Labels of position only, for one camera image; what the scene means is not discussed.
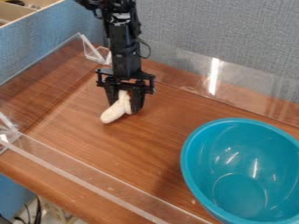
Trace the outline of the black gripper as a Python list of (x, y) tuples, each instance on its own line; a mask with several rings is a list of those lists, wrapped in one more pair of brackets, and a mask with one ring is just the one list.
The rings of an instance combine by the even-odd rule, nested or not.
[(117, 101), (118, 90), (130, 90), (130, 112), (136, 114), (144, 106), (145, 94), (154, 93), (154, 76), (144, 71), (118, 76), (110, 68), (97, 69), (96, 74), (97, 86), (105, 89), (109, 105)]

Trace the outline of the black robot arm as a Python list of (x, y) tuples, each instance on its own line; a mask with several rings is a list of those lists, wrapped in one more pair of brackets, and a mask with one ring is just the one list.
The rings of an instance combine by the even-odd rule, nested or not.
[(97, 86), (105, 89), (106, 100), (113, 104), (125, 90), (130, 97), (129, 108), (136, 114), (145, 102), (145, 95), (154, 93), (154, 76), (141, 69), (140, 44), (145, 42), (138, 38), (141, 23), (136, 12), (136, 0), (74, 0), (94, 18), (102, 20), (109, 50), (112, 54), (112, 67), (97, 69)]

